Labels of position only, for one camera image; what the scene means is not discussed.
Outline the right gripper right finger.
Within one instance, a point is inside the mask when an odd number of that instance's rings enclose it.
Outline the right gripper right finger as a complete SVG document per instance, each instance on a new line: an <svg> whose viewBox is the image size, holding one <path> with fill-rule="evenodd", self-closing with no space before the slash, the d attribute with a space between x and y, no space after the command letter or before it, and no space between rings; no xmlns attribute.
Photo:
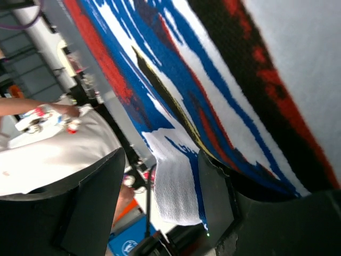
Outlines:
<svg viewBox="0 0 341 256"><path fill-rule="evenodd" d="M340 191L262 202L258 189L223 175L200 152L198 167L209 239L218 255L340 255Z"/></svg>

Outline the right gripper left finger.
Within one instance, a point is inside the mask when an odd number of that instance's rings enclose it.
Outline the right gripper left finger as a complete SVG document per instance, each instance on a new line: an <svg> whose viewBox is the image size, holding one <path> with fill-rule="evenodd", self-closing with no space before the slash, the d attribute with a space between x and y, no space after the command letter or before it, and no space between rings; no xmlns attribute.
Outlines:
<svg viewBox="0 0 341 256"><path fill-rule="evenodd" d="M1 255L105 255L124 169L119 148L50 185L1 197Z"/></svg>

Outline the blue white patterned trousers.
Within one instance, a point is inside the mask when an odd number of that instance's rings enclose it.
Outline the blue white patterned trousers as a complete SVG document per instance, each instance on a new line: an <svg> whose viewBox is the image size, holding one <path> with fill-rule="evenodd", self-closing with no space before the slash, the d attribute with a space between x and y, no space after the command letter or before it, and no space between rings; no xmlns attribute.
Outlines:
<svg viewBox="0 0 341 256"><path fill-rule="evenodd" d="M164 221L207 221L200 151L273 196L340 188L340 1L64 5L157 161Z"/></svg>

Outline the person's bare forearm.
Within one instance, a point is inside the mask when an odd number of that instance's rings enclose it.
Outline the person's bare forearm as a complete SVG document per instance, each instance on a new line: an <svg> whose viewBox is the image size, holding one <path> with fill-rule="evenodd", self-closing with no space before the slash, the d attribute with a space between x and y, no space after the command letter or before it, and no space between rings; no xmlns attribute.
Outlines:
<svg viewBox="0 0 341 256"><path fill-rule="evenodd" d="M29 112L37 108L40 105L50 105L56 111L61 114L67 114L72 117L79 117L79 110L75 106L70 105L60 105L56 103L47 103L41 102L32 99L20 99L20 98L1 98L1 106L0 106L0 116L8 116L8 115L19 115Z"/></svg>

